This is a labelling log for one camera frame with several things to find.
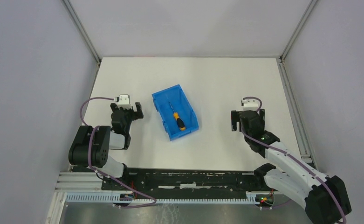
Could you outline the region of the orange black handle screwdriver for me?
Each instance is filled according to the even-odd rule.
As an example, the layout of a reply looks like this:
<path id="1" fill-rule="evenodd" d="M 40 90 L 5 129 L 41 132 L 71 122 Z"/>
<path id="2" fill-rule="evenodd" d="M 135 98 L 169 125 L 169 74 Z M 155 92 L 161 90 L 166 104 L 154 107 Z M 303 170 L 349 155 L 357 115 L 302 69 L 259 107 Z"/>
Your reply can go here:
<path id="1" fill-rule="evenodd" d="M 170 105 L 170 108 L 172 109 L 173 117 L 177 123 L 179 130 L 181 130 L 181 131 L 185 130 L 186 126 L 185 126 L 183 120 L 180 118 L 179 114 L 174 110 L 172 103 L 170 101 L 168 103 Z"/>

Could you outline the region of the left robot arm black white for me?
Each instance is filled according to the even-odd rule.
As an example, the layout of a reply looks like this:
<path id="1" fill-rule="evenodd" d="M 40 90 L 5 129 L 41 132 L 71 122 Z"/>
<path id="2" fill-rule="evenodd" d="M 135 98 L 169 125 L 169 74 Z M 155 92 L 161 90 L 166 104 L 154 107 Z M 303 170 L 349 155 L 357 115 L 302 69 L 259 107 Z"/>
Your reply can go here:
<path id="1" fill-rule="evenodd" d="M 130 127 L 143 119 L 142 106 L 111 103 L 110 126 L 80 126 L 69 150 L 70 165 L 93 168 L 101 175 L 115 178 L 125 176 L 127 166 L 110 157 L 110 150 L 127 150 L 130 146 Z"/>

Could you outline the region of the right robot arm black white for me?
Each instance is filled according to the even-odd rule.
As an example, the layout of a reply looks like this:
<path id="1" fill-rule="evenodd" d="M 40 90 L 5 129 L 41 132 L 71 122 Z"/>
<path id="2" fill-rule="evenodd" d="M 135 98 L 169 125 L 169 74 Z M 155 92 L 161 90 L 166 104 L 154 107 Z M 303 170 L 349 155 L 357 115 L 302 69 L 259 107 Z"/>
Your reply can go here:
<path id="1" fill-rule="evenodd" d="M 295 156 L 275 134 L 265 130 L 265 111 L 231 111 L 232 131 L 269 162 L 255 175 L 300 205 L 314 224 L 344 224 L 351 204 L 344 181 L 322 173 Z"/>

